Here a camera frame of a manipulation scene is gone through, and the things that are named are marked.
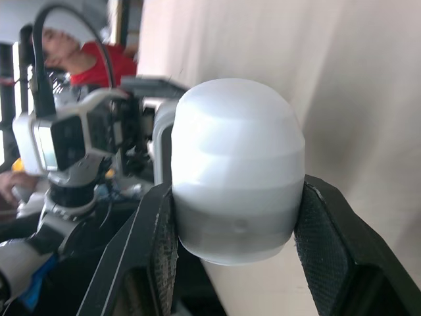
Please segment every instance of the white curtain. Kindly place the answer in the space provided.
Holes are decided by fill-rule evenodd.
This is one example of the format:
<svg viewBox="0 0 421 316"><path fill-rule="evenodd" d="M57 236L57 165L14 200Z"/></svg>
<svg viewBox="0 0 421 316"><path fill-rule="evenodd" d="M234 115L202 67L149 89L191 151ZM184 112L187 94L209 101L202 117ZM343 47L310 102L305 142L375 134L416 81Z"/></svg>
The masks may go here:
<svg viewBox="0 0 421 316"><path fill-rule="evenodd" d="M421 286L420 17L419 0L146 1L138 72L279 91L307 173L337 186ZM207 269L230 315L316 315L293 242L265 263Z"/></svg>

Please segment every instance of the window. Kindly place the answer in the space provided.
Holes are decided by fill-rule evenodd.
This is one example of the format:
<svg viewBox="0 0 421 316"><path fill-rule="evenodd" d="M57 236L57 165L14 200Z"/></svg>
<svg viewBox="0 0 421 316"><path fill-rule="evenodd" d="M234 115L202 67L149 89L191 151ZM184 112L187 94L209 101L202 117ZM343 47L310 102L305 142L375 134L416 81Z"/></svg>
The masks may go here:
<svg viewBox="0 0 421 316"><path fill-rule="evenodd" d="M14 85L14 106L16 109L16 116L20 115L22 113L22 102L20 100L20 85L22 84L19 81L19 51L18 51L19 44L16 42L13 44L12 47L12 57L13 57L13 80L16 82ZM28 78L30 78L32 75L32 67L30 66L28 68ZM28 85L28 110L31 113L34 110L34 100L32 99L32 93L29 90ZM0 121L2 120L1 115L1 107L0 107ZM0 165L2 165L5 162L5 149L4 149L4 143L3 143L3 132L0 130Z"/></svg>

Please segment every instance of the white cylinder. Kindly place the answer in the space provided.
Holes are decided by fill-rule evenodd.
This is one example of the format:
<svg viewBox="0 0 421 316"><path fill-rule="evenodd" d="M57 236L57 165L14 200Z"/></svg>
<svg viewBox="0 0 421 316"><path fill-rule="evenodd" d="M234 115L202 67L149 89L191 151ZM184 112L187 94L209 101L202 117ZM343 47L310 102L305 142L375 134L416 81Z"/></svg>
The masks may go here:
<svg viewBox="0 0 421 316"><path fill-rule="evenodd" d="M305 141L273 89L243 79L199 84L172 130L178 234L192 254L242 265L279 253L301 202Z"/></svg>

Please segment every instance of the black cable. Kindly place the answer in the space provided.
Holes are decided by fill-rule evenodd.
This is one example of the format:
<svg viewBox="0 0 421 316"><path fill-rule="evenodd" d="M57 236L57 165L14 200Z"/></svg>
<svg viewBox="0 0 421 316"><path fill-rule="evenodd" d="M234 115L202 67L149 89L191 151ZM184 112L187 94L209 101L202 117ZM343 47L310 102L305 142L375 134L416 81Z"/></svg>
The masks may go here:
<svg viewBox="0 0 421 316"><path fill-rule="evenodd" d="M53 90L49 84L42 50L42 31L45 24L45 19L47 18L47 15L55 9L61 9L73 13L73 15L76 16L81 22L83 22L85 26L91 31L95 37L97 45L100 48L100 52L105 63L105 68L107 69L109 86L111 88L116 87L114 72L112 71L111 58L108 54L108 51L105 49L105 46L101 43L101 38L95 31L95 28L76 9L62 3L50 3L44 6L44 8L42 8L42 10L38 13L32 31L32 42L35 54L35 72L38 85L37 100L34 100L34 110L36 117L46 117L56 113Z"/></svg>

